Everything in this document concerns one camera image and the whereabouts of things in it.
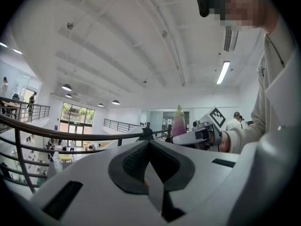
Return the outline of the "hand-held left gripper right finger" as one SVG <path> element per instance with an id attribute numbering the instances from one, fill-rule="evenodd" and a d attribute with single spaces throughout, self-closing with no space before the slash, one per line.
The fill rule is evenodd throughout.
<path id="1" fill-rule="evenodd" d="M 150 141 L 150 163 L 161 180 L 161 215 L 151 226 L 227 226 L 233 200 L 220 195 L 237 156 Z"/>

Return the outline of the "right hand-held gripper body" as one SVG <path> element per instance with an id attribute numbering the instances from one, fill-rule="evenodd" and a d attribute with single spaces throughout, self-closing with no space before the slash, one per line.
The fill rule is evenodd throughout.
<path id="1" fill-rule="evenodd" d="M 222 127 L 226 118 L 214 106 L 203 117 L 193 122 L 192 131 L 202 132 L 202 141 L 196 143 L 196 148 L 207 151 L 220 151 L 222 142 Z"/>

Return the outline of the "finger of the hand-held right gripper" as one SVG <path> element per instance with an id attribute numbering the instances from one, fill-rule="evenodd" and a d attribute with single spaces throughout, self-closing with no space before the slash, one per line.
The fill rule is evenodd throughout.
<path id="1" fill-rule="evenodd" d="M 192 131 L 173 137 L 173 143 L 177 145 L 200 144 L 206 140 L 208 140 L 208 132 L 205 130 Z"/>

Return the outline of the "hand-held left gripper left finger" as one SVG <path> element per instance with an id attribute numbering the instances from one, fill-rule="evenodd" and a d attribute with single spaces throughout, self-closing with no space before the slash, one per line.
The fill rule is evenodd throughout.
<path id="1" fill-rule="evenodd" d="M 110 161 L 137 145 L 122 145 L 77 160 L 47 180 L 30 203 L 42 210 L 69 181 L 75 181 L 83 186 L 60 219 L 64 226 L 165 225 L 147 195 L 127 194 L 109 177 Z"/>

